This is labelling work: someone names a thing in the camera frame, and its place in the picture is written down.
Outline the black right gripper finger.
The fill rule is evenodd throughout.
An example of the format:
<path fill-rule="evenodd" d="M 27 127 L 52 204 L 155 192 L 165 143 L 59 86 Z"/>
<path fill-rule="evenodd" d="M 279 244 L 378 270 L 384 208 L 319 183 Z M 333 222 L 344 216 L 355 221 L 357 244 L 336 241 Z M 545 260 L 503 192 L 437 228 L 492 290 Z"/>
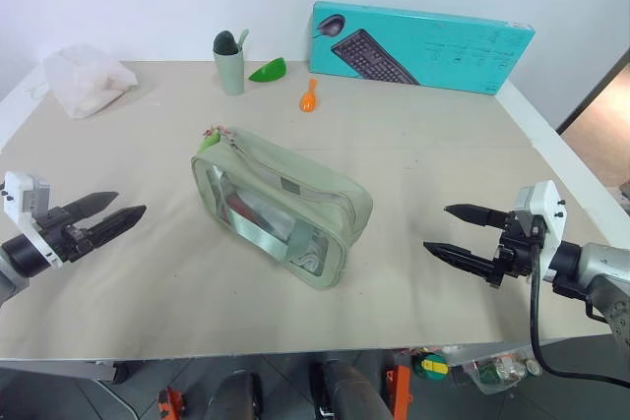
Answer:
<path fill-rule="evenodd" d="M 492 261 L 476 256 L 464 248 L 437 242 L 424 242 L 423 246 L 431 255 L 455 269 L 480 277 L 491 277 L 494 274 L 495 266 Z"/>
<path fill-rule="evenodd" d="M 503 229 L 511 218 L 508 212 L 472 204 L 449 205 L 444 208 L 444 211 L 464 222 L 498 229 Z"/>

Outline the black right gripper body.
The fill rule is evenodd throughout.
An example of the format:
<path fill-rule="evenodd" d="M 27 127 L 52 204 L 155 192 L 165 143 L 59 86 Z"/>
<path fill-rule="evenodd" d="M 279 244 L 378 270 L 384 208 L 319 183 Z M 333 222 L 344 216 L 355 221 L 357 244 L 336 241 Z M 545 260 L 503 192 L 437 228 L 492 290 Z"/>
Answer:
<path fill-rule="evenodd" d="M 540 250 L 544 244 L 546 224 L 541 215 L 521 221 L 513 211 L 492 210 L 487 223 L 502 230 L 497 251 L 493 260 L 491 275 L 485 280 L 495 288 L 501 285 L 503 277 L 527 276 L 532 273 L 533 250 Z"/>

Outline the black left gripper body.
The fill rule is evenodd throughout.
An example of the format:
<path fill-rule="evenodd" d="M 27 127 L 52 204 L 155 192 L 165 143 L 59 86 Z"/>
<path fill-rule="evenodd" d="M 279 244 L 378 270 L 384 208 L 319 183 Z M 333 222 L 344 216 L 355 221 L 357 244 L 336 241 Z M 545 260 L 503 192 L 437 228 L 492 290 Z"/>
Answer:
<path fill-rule="evenodd" d="M 64 264 L 75 262 L 96 248 L 90 232 L 76 226 L 79 221 L 94 215 L 95 211 L 79 208 L 54 208 L 46 215 L 35 217 L 33 222 L 38 227 L 38 234 L 56 255 L 56 260 Z"/>

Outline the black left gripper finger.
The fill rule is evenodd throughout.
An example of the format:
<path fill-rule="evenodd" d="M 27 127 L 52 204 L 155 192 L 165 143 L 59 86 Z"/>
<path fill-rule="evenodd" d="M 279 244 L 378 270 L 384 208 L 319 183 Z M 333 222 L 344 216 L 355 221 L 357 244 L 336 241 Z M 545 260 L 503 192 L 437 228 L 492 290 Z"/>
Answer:
<path fill-rule="evenodd" d="M 88 230 L 94 248 L 99 248 L 131 229 L 144 215 L 146 206 L 134 206 L 116 211 Z"/>
<path fill-rule="evenodd" d="M 71 216 L 74 222 L 77 222 L 100 213 L 117 197 L 117 192 L 95 192 L 64 206 L 63 210 Z"/>

